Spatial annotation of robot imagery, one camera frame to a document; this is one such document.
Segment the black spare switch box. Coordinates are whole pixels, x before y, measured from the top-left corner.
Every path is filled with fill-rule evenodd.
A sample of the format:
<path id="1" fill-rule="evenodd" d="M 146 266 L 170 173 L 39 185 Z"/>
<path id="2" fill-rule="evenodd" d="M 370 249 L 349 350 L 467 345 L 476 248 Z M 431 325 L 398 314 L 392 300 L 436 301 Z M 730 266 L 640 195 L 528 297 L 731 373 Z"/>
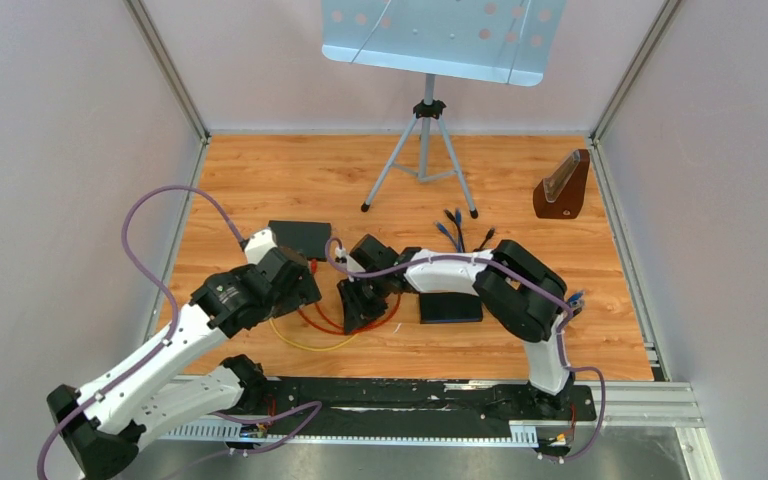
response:
<path id="1" fill-rule="evenodd" d="M 279 246 L 296 251 L 307 259 L 325 261 L 326 242 L 332 225 L 324 222 L 270 220 L 268 227 Z"/>

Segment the black network switch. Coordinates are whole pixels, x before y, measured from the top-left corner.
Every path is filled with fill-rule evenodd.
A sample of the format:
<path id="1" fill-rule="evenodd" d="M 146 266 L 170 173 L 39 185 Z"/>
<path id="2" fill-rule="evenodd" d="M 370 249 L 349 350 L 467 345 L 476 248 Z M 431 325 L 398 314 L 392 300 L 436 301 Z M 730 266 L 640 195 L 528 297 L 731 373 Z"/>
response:
<path id="1" fill-rule="evenodd" d="M 422 324 L 475 323 L 483 320 L 477 296 L 464 293 L 422 293 L 418 296 Z"/>

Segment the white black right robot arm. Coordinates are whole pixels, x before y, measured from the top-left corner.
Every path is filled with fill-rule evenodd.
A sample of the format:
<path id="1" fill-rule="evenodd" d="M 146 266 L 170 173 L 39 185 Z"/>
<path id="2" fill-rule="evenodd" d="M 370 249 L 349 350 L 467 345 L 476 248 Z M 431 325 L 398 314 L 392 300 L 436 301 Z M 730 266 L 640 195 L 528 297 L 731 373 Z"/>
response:
<path id="1" fill-rule="evenodd" d="M 387 299 L 401 294 L 469 295 L 514 337 L 523 341 L 529 365 L 531 403 L 556 417 L 571 403 L 572 373 L 563 356 L 560 327 L 572 315 L 566 283 L 520 244 L 441 253 L 409 247 L 402 252 L 364 236 L 352 249 L 332 237 L 325 259 L 345 274 L 337 287 L 345 332 L 353 333 L 387 312 Z"/>

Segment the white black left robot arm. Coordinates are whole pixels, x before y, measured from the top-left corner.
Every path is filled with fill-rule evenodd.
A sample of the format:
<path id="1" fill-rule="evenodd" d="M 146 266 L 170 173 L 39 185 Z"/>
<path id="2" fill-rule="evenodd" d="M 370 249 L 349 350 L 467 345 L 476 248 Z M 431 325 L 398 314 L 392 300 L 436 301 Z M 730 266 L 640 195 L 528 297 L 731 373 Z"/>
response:
<path id="1" fill-rule="evenodd" d="M 319 301 L 307 260 L 272 247 L 256 263 L 209 276 L 178 316 L 92 382 L 60 385 L 47 397 L 56 433 L 88 479 L 111 479 L 159 436 L 203 415 L 258 411 L 266 400 L 261 366 L 245 355 L 175 388 L 169 382 L 242 330 Z"/>

